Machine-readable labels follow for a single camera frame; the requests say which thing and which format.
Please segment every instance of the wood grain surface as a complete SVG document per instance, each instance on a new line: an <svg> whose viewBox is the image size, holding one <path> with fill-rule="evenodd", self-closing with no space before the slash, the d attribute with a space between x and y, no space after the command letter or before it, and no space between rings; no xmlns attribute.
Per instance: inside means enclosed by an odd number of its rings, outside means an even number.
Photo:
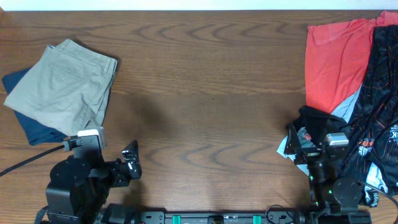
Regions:
<svg viewBox="0 0 398 224"><path fill-rule="evenodd" d="M139 209L265 210L309 201L307 176L275 151L305 104L309 25L380 11L7 12L0 77L66 38L120 60L104 121L105 160L137 139L143 175L108 203ZM0 101L6 91L0 85ZM0 106L0 169L58 144L28 145ZM58 151L0 178L0 223L32 223ZM374 223L392 223L382 198Z"/></svg>

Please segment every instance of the green tape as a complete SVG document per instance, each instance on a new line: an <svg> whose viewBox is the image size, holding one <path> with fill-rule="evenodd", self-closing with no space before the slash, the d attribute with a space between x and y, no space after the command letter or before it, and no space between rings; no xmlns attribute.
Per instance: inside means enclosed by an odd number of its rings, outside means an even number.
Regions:
<svg viewBox="0 0 398 224"><path fill-rule="evenodd" d="M181 224L181 216L173 215L173 224Z"/></svg>
<svg viewBox="0 0 398 224"><path fill-rule="evenodd" d="M261 216L253 215L253 224L261 224Z"/></svg>

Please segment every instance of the black cloth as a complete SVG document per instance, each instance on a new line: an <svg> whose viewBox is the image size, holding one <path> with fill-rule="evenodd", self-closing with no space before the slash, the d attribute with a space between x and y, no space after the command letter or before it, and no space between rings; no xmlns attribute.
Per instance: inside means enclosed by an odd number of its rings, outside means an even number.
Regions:
<svg viewBox="0 0 398 224"><path fill-rule="evenodd" d="M6 75L2 78L2 84L7 91L7 94L14 89L18 84L19 80L30 70L27 68L19 72L14 72L12 74ZM49 128L40 124L38 121L28 118L27 116L21 114L18 111L14 111L18 118L19 123L25 131L27 140L30 145L35 146L44 142L62 142L66 135L62 134L56 129Z"/></svg>
<svg viewBox="0 0 398 224"><path fill-rule="evenodd" d="M304 106L293 122L316 146L328 133L345 133L346 156L333 163L338 177L366 181L371 163L380 168L389 195L398 194L398 26L377 27L369 65L348 124Z"/></svg>

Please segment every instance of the pile of clothes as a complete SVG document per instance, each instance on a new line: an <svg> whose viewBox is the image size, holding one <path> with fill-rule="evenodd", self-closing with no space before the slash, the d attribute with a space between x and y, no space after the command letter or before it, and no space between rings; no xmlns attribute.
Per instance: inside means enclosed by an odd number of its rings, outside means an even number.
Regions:
<svg viewBox="0 0 398 224"><path fill-rule="evenodd" d="M307 105L293 122L302 147L342 132L349 153L340 177L352 177L398 194L398 13L308 28L305 54ZM277 152L284 154L286 138ZM306 166L299 168L308 175ZM365 187L362 203L377 206Z"/></svg>
<svg viewBox="0 0 398 224"><path fill-rule="evenodd" d="M118 61L72 40L47 46L32 67L3 77L12 108L29 144L62 142L101 126Z"/></svg>

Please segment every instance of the printed logo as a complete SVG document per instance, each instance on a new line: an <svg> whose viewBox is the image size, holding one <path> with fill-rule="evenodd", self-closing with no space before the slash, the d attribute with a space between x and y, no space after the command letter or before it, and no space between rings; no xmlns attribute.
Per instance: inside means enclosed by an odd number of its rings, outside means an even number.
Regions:
<svg viewBox="0 0 398 224"><path fill-rule="evenodd" d="M307 133L307 130L305 129L305 127L301 127L297 133L298 136L305 138L308 141L311 141L311 135L309 133Z"/></svg>
<svg viewBox="0 0 398 224"><path fill-rule="evenodd" d="M394 127L391 127L390 138L393 139L394 141L398 141L398 126L397 125L394 125Z"/></svg>
<svg viewBox="0 0 398 224"><path fill-rule="evenodd" d="M362 141L360 141L358 144L359 144L358 154L360 156L366 156L373 149L374 139L366 138L366 139L363 139Z"/></svg>

